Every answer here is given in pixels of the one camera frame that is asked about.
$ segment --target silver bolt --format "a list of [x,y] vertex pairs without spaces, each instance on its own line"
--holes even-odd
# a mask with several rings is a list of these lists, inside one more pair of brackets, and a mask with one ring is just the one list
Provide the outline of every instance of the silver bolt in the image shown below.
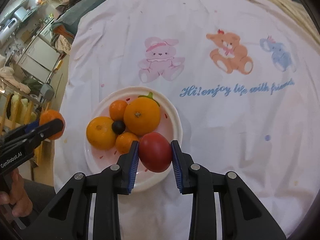
[[194,171],[197,171],[197,170],[200,169],[200,165],[194,163],[194,164],[191,165],[191,169],[193,169]]
[[82,179],[83,178],[83,174],[82,173],[77,173],[76,175],[75,175],[75,179],[76,180],[79,180],[79,179]]
[[235,179],[237,177],[237,174],[235,174],[233,171],[231,171],[231,172],[228,173],[228,177],[230,179]]
[[113,164],[113,165],[110,166],[110,169],[111,169],[112,171],[117,171],[117,170],[120,169],[120,166],[119,166],[118,164]]

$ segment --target small orange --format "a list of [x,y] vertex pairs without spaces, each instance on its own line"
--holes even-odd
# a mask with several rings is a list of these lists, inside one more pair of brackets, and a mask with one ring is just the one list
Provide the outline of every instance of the small orange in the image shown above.
[[116,100],[109,107],[109,114],[113,121],[123,121],[123,115],[128,103],[124,100]]
[[124,111],[126,127],[139,136],[153,132],[160,118],[160,107],[156,101],[146,97],[133,100]]
[[89,143],[99,150],[110,150],[116,144],[117,135],[113,132],[113,120],[107,116],[98,116],[91,120],[87,126],[87,139]]
[[62,129],[61,132],[58,132],[58,133],[50,136],[48,138],[50,140],[56,140],[56,139],[59,139],[62,136],[62,134],[64,132],[64,128],[66,126],[66,122],[64,121],[62,115],[59,112],[57,112],[55,110],[52,110],[52,109],[46,110],[40,115],[39,125],[43,125],[43,124],[48,123],[50,121],[53,121],[54,119],[57,119],[57,118],[62,120],[63,129]]
[[116,140],[117,151],[121,154],[128,153],[133,141],[139,141],[139,138],[135,134],[130,132],[120,134]]

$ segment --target white tablecloth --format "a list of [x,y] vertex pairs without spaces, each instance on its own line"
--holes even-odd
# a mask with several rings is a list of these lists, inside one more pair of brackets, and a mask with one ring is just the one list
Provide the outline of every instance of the white tablecloth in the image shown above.
[[[266,0],[108,0],[81,19],[72,46],[55,188],[91,174],[84,138],[98,103],[144,85],[177,108],[182,150],[237,172],[288,236],[320,188],[319,62],[313,39]],[[191,203],[173,172],[120,196],[123,239],[188,239]]]

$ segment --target plate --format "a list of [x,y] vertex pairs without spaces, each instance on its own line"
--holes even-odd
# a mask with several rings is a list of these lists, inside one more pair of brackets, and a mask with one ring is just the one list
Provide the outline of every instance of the plate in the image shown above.
[[[150,92],[153,93],[153,99],[160,104],[161,120],[155,132],[162,134],[169,142],[177,140],[181,145],[182,125],[177,109],[163,94],[147,87],[127,87],[113,92],[99,103],[91,116],[91,120],[98,116],[109,117],[109,106],[113,101],[125,100],[129,104],[131,101],[138,98],[138,96],[147,96]],[[120,156],[116,147],[113,147],[108,151],[95,149],[90,145],[86,136],[84,140],[84,150],[87,164],[93,174],[100,173],[110,165],[116,164]],[[132,192],[140,192],[154,186],[162,181],[171,170],[172,164],[166,171],[154,173],[147,170],[139,161],[137,177]]]

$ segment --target black ball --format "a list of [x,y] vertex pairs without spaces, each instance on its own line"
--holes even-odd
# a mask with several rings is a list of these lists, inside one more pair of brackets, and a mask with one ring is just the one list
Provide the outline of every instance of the black ball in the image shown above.
[[123,121],[114,121],[111,126],[115,134],[120,135],[125,130],[125,124]]

